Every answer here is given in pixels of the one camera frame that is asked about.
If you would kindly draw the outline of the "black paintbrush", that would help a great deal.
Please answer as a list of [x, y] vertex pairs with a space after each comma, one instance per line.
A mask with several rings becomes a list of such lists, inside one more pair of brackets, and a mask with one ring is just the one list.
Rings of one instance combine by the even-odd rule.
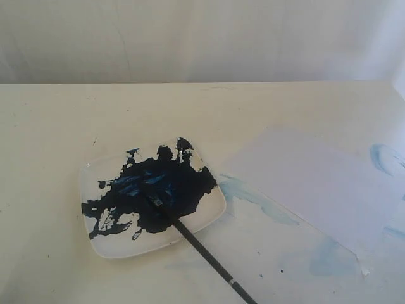
[[211, 254], [211, 252], [186, 228], [180, 219], [168, 208], [168, 206], [156, 195], [145, 194], [146, 201], [159, 213], [163, 214], [176, 230], [192, 245], [192, 247], [209, 263], [217, 274], [246, 302], [255, 304], [252, 296], [234, 279], [225, 267]]

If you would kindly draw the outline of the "white square paint plate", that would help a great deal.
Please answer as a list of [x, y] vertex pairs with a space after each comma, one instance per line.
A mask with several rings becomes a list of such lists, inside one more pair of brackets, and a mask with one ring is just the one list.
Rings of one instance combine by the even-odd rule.
[[93, 160], [80, 169], [79, 184], [90, 243], [109, 259], [158, 250], [182, 237], [145, 201], [144, 184], [191, 232], [207, 227], [226, 209], [215, 177], [183, 137]]

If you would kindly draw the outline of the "white paper sheet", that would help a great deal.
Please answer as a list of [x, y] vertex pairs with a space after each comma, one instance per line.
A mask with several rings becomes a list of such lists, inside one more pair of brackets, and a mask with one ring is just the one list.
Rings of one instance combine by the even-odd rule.
[[267, 130], [224, 167], [357, 256], [373, 250], [404, 194], [399, 180], [300, 132]]

